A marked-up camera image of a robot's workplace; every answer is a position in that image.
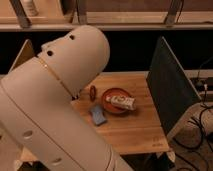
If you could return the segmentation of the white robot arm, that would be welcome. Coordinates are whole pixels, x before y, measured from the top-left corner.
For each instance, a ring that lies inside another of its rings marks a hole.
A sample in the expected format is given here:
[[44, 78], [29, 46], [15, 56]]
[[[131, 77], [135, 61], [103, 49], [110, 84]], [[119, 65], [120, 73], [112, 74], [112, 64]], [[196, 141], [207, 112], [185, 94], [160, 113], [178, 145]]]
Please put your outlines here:
[[71, 106], [109, 56], [105, 35], [84, 25], [0, 79], [0, 122], [50, 171], [133, 171]]

